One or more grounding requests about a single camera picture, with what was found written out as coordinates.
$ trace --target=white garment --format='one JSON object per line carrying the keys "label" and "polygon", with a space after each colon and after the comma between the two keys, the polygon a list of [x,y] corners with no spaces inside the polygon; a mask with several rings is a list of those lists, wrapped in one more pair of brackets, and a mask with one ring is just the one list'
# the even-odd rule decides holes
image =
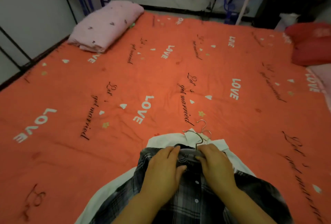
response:
{"label": "white garment", "polygon": [[[226,153],[229,160],[231,161],[235,171],[239,170],[255,176],[253,172],[244,164],[242,161],[229,150],[228,145],[225,140],[210,140],[207,136],[200,133],[199,134],[205,141],[204,144],[214,144],[219,150]],[[181,133],[169,133],[164,135],[159,135],[149,139],[147,147],[165,148],[168,146],[174,146],[176,144],[183,144],[186,146],[194,147],[195,144],[201,142],[201,138],[197,134],[192,132],[187,132],[185,134]],[[81,213],[75,224],[88,224],[93,216],[96,214],[102,203],[112,194],[115,190],[128,181],[134,174],[136,167],[131,168],[126,173],[112,180],[108,184],[100,188],[90,199],[84,211]]]}

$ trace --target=red pillow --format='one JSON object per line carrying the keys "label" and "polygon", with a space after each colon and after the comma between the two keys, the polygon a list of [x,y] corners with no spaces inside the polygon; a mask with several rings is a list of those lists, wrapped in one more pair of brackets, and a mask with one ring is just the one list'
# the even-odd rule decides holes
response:
{"label": "red pillow", "polygon": [[298,23],[286,28],[294,43],[292,63],[312,66],[331,63],[331,25]]}

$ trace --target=hand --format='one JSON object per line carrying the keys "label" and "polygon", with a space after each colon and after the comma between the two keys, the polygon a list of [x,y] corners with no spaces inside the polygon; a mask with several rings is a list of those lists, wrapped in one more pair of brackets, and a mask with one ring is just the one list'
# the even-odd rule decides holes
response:
{"label": "hand", "polygon": [[222,200],[226,195],[238,190],[232,164],[225,153],[219,151],[214,144],[200,145],[198,150],[206,157],[196,159],[201,162],[203,174],[214,193]]}
{"label": "hand", "polygon": [[159,208],[166,204],[179,187],[186,166],[176,168],[180,147],[166,147],[149,161],[140,194]]}

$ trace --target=bed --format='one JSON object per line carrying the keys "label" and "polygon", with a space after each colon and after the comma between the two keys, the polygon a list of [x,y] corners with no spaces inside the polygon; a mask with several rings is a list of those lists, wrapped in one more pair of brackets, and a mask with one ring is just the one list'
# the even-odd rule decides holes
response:
{"label": "bed", "polygon": [[74,223],[151,137],[203,119],[296,223],[327,223],[331,114],[292,48],[272,30],[148,12],[104,54],[63,43],[0,93],[0,222]]}

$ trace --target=plaid shirt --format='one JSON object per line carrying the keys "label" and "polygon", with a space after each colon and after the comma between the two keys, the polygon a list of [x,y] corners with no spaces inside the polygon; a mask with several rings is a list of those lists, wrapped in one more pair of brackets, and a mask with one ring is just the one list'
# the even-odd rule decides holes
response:
{"label": "plaid shirt", "polygon": [[[159,150],[160,148],[145,148],[141,151],[133,177],[103,202],[90,224],[108,224],[114,221],[133,196],[140,192],[148,163]],[[182,175],[179,189],[159,210],[153,223],[237,224],[223,202],[207,185],[201,163],[193,155],[179,155],[177,166],[180,165],[187,165],[187,169]],[[234,177],[238,188],[246,192],[275,222],[293,223],[284,199],[274,186],[240,171]]]}

